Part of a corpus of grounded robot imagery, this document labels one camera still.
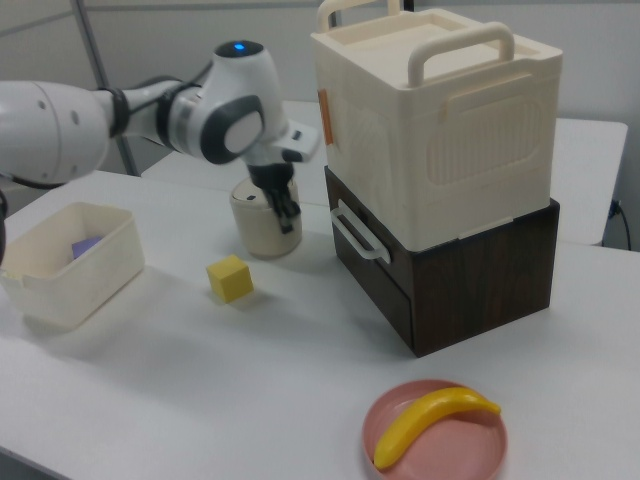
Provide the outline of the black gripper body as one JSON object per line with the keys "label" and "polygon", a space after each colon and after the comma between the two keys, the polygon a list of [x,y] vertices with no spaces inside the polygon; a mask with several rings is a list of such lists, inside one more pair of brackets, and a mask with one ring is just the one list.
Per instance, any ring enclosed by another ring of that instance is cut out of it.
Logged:
{"label": "black gripper body", "polygon": [[252,183],[269,201],[285,201],[291,198],[289,183],[294,176],[294,167],[291,164],[249,165],[248,171]]}

